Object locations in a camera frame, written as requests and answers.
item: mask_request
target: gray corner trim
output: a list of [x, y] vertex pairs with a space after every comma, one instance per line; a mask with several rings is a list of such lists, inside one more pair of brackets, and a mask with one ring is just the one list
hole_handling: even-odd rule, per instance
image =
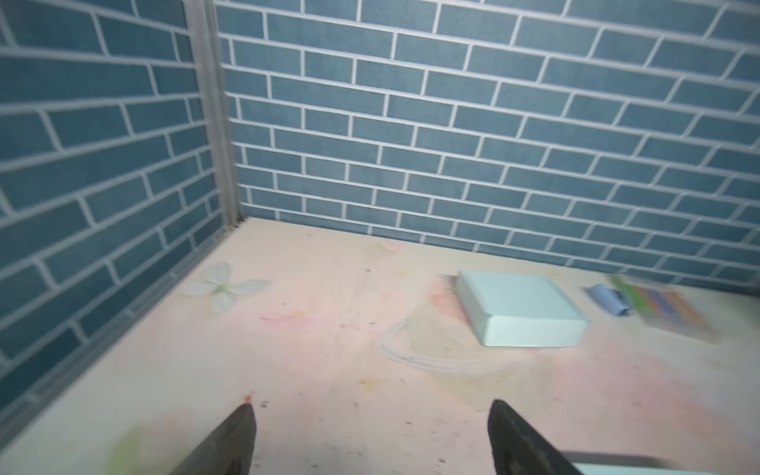
[[243, 212], [238, 192], [235, 151], [230, 135], [229, 111], [225, 96], [224, 71], [217, 31], [217, 14], [213, 0], [183, 0], [190, 30], [198, 88], [206, 116], [206, 129], [211, 144], [215, 178], [220, 193], [220, 205], [225, 226], [232, 227], [242, 220]]

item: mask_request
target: mint green box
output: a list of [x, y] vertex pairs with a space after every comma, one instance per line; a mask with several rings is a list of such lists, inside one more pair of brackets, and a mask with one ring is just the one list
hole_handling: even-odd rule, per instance
[[573, 347], [590, 323], [543, 276], [462, 271], [454, 290], [487, 347]]

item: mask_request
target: blue brick wallpaper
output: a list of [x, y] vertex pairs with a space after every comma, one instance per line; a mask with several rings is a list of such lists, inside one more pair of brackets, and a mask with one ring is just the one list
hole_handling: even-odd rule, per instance
[[0, 2], [0, 32], [5, 429], [222, 219], [179, 0]]
[[756, 287], [757, 2], [216, 5], [248, 215]]

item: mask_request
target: blue object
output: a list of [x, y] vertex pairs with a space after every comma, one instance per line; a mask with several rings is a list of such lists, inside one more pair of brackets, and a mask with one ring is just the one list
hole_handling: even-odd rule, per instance
[[625, 301], [623, 295], [604, 284], [597, 284], [585, 290], [586, 294], [605, 312], [616, 317], [626, 317], [631, 311], [631, 306]]

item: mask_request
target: white flower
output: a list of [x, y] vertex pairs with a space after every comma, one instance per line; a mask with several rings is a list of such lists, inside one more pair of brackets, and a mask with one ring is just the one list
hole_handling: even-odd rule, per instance
[[269, 287], [270, 280], [246, 280], [241, 283], [230, 283], [233, 266], [227, 262], [214, 265], [206, 274], [206, 282], [192, 283], [182, 292], [187, 296], [213, 295], [212, 308], [216, 313], [228, 313], [235, 305], [238, 295], [252, 295]]

